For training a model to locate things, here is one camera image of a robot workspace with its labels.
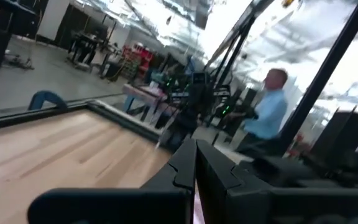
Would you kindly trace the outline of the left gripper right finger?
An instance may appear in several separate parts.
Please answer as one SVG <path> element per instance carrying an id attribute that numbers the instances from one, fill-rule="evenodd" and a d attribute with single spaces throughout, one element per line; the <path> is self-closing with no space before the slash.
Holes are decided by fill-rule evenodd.
<path id="1" fill-rule="evenodd" d="M 272 186 L 206 141 L 196 145 L 205 224 L 358 224 L 358 189 Z"/>

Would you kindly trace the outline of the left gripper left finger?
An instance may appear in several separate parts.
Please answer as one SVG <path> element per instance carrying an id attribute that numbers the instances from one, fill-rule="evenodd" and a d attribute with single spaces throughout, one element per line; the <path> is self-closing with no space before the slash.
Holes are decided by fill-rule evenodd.
<path id="1" fill-rule="evenodd" d="M 52 189 L 29 206 L 29 224 L 192 224 L 196 142 L 186 140 L 138 189 Z"/>

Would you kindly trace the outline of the person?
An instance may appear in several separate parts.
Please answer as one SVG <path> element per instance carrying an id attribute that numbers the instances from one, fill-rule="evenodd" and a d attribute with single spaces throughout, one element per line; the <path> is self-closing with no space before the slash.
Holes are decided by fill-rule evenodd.
<path id="1" fill-rule="evenodd" d="M 283 69 L 271 68 L 268 71 L 264 79 L 265 93 L 253 109 L 256 118 L 244 120 L 246 135 L 241 145 L 277 137 L 288 107 L 283 90 L 287 79 L 287 72 Z"/>

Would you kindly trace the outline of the background table with blue legs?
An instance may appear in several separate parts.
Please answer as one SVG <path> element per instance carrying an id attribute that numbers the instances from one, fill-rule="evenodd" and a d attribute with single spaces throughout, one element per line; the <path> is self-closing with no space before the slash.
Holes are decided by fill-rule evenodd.
<path id="1" fill-rule="evenodd" d="M 134 100 L 143 102 L 149 107 L 148 112 L 143 115 L 143 121 L 149 124 L 156 124 L 162 114 L 173 115 L 178 112 L 174 106 L 164 102 L 167 96 L 160 92 L 159 88 L 151 88 L 145 85 L 135 86 L 132 84 L 124 84 L 122 87 L 123 94 L 126 95 L 123 111 L 128 113 Z"/>

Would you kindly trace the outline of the background robot arms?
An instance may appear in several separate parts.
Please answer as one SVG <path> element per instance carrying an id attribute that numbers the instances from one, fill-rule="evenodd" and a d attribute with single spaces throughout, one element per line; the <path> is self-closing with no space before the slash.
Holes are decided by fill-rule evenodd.
<path id="1" fill-rule="evenodd" d="M 220 119 L 218 125 L 224 126 L 229 123 L 241 123 L 245 119 L 258 118 L 252 104 L 256 94 L 257 91 L 252 88 L 236 90 L 225 104 L 217 107 L 214 117 Z"/>

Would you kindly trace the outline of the red tool cart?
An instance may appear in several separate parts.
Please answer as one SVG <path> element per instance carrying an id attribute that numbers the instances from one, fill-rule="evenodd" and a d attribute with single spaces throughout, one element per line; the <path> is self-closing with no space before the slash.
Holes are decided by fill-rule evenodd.
<path id="1" fill-rule="evenodd" d="M 126 78 L 144 78 L 153 53 L 139 44 L 125 45 L 122 52 L 122 75 Z"/>

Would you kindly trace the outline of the dark arched frame clamp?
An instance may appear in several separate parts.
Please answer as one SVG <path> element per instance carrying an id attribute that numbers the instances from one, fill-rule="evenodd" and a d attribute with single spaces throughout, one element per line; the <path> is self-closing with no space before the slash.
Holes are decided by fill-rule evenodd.
<path id="1" fill-rule="evenodd" d="M 68 108 L 66 102 L 59 95 L 52 91 L 41 90 L 32 96 L 28 110 L 41 110 L 45 102 L 49 102 L 55 105 L 55 107 L 58 109 Z"/>

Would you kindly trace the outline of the black aluminium rig frame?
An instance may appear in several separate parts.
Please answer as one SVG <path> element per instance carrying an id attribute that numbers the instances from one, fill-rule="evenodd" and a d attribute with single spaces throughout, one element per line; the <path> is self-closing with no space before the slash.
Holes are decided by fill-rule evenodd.
<path id="1" fill-rule="evenodd" d="M 322 64 L 296 74 L 298 78 L 311 78 L 311 83 L 303 95 L 297 98 L 296 108 L 291 109 L 283 121 L 283 132 L 276 140 L 279 150 L 290 145 L 290 139 L 300 130 L 306 114 L 316 103 L 318 95 L 322 93 L 346 50 L 358 35 L 358 0 L 349 1 L 354 8 L 329 44 L 330 50 Z M 27 110 L 32 97 L 39 92 L 51 92 L 66 104 L 120 95 L 116 87 L 108 87 L 102 93 L 96 93 L 91 87 L 97 84 L 95 78 L 63 66 L 56 58 L 50 59 L 37 52 L 36 60 L 40 62 L 40 66 L 34 71 L 26 72 L 10 67 L 0 69 L 0 116 Z"/>

